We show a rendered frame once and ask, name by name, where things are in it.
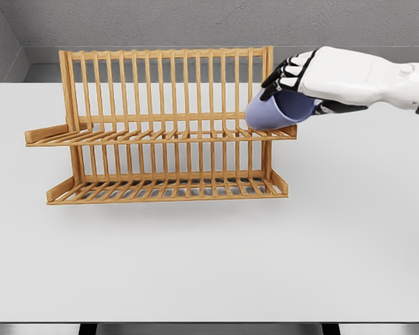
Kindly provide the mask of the wooden two-tier dish rack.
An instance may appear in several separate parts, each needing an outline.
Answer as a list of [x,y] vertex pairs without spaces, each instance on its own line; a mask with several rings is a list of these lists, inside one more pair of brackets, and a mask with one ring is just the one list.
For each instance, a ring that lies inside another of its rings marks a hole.
[[27,131],[30,147],[68,147],[73,174],[48,204],[288,196],[272,143],[245,108],[273,69],[273,48],[61,51],[66,121]]

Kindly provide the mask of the blue cup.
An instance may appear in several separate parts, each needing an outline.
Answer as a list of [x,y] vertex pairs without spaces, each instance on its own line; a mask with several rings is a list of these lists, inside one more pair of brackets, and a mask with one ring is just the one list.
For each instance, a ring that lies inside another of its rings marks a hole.
[[254,130],[269,131],[298,124],[309,118],[321,102],[292,91],[279,91],[261,100],[261,89],[247,105],[245,120]]

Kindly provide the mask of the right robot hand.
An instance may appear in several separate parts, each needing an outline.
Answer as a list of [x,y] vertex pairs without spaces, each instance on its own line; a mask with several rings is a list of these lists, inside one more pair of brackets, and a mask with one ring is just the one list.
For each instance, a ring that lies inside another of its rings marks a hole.
[[262,83],[262,101],[293,91],[320,101],[317,114],[366,110],[383,96],[390,62],[382,57],[321,47],[283,60]]

